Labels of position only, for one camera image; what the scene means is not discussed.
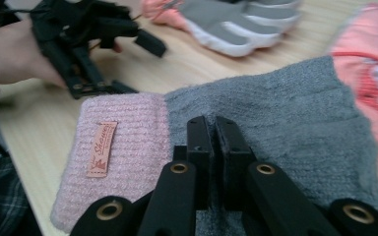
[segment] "light wood tabletop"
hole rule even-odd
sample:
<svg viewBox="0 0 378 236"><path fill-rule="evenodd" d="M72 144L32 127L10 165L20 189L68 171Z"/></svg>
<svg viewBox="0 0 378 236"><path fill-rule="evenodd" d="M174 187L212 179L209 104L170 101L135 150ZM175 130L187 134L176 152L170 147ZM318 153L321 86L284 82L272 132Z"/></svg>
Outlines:
<svg viewBox="0 0 378 236"><path fill-rule="evenodd" d="M166 93L239 75L258 75L324 55L339 27L364 0L304 0L298 25L269 49L230 58L200 46L184 31L141 27L161 38L168 51L159 59L121 38L123 52L96 49L92 58L107 80L116 79L139 91ZM49 220L72 146L79 110L85 100L67 90L31 79L0 86L0 128L44 235L65 235Z"/></svg>

